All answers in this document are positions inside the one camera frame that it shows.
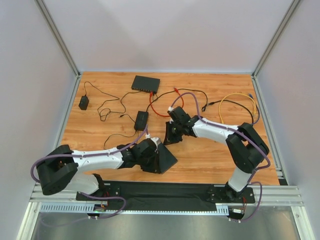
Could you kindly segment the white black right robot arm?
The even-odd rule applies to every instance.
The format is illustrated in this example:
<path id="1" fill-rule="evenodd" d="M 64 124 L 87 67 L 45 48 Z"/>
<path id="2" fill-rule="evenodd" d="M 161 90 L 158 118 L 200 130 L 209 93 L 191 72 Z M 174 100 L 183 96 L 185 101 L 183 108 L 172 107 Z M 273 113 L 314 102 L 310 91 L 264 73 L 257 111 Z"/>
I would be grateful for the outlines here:
<path id="1" fill-rule="evenodd" d="M 168 109 L 170 120 L 166 122 L 165 145 L 179 143 L 183 136 L 205 138 L 227 146 L 235 170 L 225 188 L 240 193 L 248 185 L 260 163 L 268 157 L 269 147 L 253 126 L 226 125 L 210 121 L 199 115 L 190 117 L 182 107 Z"/>

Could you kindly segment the black network switch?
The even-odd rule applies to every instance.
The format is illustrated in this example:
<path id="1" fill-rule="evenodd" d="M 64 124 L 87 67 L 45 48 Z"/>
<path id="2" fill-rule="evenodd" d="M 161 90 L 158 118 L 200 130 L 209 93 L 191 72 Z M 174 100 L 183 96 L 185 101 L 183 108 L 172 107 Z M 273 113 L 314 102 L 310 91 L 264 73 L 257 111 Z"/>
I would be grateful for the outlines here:
<path id="1" fill-rule="evenodd" d="M 159 86 L 159 78 L 136 75 L 131 85 L 131 89 L 146 93 L 157 93 Z"/>

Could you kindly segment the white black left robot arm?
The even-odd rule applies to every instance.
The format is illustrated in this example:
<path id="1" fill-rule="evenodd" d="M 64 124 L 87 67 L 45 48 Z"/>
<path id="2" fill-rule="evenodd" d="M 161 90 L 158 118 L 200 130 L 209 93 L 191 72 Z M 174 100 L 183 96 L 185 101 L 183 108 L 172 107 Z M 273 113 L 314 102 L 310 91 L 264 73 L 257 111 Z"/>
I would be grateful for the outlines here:
<path id="1" fill-rule="evenodd" d="M 45 196 L 63 190 L 94 196 L 103 189 L 103 179 L 97 173 L 89 174 L 89 171 L 139 166 L 147 173 L 164 174 L 177 161 L 158 137 L 147 137 L 139 143 L 96 151 L 72 150 L 64 144 L 38 160 L 33 169 L 37 171 Z"/>

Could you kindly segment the small black box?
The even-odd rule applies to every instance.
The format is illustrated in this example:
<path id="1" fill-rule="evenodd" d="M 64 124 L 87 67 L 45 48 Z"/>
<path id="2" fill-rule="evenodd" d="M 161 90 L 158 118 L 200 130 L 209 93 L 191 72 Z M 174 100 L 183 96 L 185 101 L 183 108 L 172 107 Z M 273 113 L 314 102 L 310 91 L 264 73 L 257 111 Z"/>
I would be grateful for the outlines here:
<path id="1" fill-rule="evenodd" d="M 143 131 L 147 125 L 149 113 L 147 111 L 138 111 L 135 119 L 134 129 Z"/>

